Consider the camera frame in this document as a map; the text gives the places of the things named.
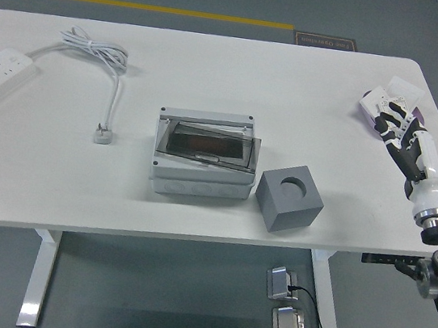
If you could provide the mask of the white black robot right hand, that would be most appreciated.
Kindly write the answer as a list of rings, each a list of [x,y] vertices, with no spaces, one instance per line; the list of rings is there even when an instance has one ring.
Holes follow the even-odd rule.
[[[387,152],[406,177],[406,198],[413,203],[415,223],[438,225],[438,152],[419,119],[390,101],[374,120]]]

